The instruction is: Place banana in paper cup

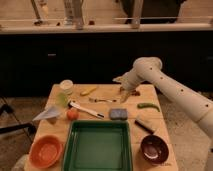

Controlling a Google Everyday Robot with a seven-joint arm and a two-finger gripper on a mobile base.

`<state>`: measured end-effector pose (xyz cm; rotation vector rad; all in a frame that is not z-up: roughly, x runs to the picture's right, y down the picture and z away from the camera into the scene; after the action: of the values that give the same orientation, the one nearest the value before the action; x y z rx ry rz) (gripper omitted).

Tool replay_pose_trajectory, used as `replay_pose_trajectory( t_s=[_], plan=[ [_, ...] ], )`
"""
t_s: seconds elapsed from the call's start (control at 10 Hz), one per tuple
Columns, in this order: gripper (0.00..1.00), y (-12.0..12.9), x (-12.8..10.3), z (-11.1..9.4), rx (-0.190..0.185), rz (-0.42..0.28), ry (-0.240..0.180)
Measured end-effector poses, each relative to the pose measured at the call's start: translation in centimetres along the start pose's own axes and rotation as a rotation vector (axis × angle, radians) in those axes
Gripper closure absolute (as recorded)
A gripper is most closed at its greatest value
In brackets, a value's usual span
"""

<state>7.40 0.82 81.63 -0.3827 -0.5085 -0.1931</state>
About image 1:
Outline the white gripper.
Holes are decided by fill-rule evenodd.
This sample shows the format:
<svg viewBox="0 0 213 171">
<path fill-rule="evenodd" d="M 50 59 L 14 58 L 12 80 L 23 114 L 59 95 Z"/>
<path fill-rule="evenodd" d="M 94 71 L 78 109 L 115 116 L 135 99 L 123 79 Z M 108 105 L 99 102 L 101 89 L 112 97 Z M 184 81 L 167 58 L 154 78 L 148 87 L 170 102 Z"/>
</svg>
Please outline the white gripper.
<svg viewBox="0 0 213 171">
<path fill-rule="evenodd" d="M 131 92 L 136 89 L 137 84 L 135 80 L 131 77 L 131 75 L 126 72 L 122 76 L 117 76 L 112 79 L 113 82 L 120 83 L 121 87 L 124 89 L 121 91 L 120 102 L 124 103 L 130 97 Z"/>
</svg>

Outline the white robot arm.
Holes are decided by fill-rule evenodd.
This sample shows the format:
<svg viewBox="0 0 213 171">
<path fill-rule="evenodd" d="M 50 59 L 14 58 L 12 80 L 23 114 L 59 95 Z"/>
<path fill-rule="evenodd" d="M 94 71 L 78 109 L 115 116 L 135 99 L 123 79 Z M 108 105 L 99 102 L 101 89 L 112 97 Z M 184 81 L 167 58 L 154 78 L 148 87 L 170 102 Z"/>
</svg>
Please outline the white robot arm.
<svg viewBox="0 0 213 171">
<path fill-rule="evenodd" d="M 133 90 L 147 81 L 181 107 L 200 129 L 213 139 L 213 101 L 165 75 L 161 69 L 162 61 L 158 57 L 136 59 L 130 71 L 114 78 L 123 88 L 121 102 L 125 102 Z"/>
</svg>

